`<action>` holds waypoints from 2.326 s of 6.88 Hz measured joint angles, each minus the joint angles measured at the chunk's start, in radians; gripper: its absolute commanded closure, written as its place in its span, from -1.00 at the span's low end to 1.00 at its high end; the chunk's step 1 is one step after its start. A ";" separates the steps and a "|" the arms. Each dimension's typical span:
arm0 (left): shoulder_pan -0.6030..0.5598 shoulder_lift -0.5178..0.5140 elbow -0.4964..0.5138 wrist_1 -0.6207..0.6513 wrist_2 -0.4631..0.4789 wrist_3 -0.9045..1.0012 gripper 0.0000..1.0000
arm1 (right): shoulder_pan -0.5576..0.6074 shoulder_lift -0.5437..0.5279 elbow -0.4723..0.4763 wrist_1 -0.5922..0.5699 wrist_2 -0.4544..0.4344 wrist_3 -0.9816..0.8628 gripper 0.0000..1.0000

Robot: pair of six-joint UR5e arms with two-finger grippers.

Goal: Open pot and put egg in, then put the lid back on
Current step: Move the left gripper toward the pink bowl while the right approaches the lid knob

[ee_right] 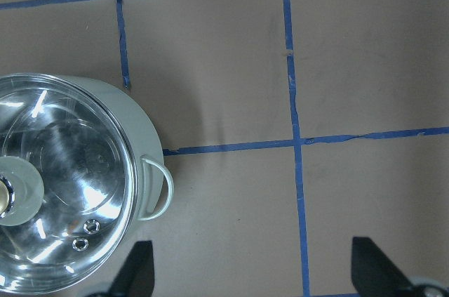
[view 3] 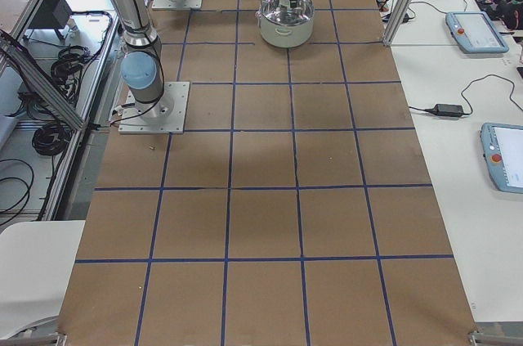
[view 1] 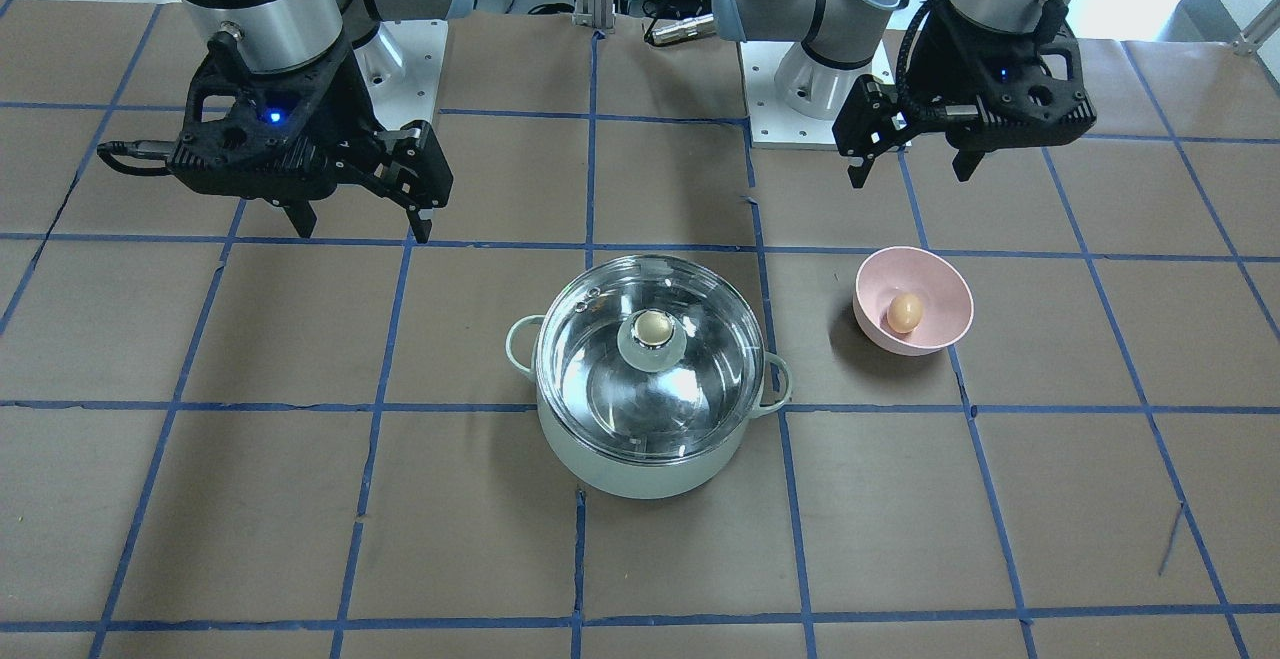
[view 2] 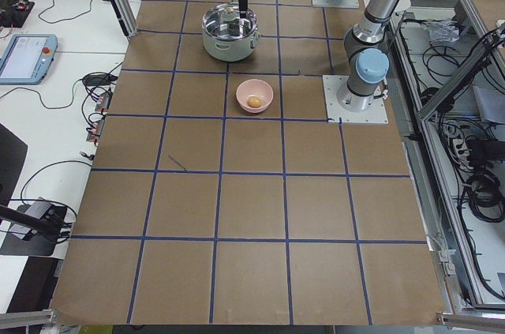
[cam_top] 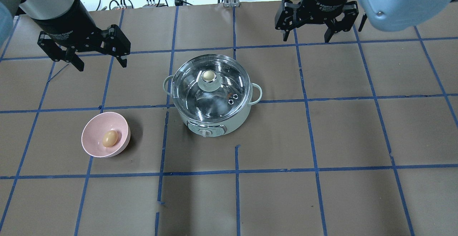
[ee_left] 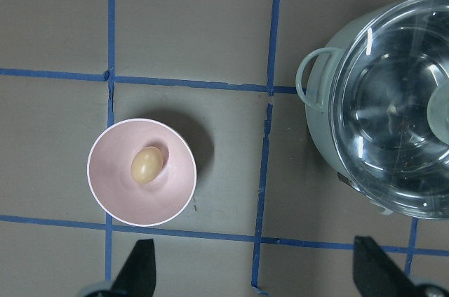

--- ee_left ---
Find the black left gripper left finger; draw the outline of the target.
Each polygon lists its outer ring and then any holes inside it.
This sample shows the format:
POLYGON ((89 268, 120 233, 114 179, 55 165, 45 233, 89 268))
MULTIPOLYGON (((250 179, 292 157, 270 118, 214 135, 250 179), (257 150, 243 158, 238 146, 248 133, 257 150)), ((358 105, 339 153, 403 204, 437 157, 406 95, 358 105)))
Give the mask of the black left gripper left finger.
POLYGON ((111 286, 113 296, 153 296, 156 288, 156 259, 152 239, 137 240, 111 286))

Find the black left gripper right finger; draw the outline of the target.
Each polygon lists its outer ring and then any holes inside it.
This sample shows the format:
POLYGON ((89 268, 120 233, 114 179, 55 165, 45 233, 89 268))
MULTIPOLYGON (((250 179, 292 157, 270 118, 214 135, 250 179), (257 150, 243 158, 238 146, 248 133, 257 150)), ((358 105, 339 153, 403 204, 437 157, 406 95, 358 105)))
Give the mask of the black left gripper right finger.
POLYGON ((416 286, 372 237, 355 236, 352 275, 362 296, 417 296, 416 286))

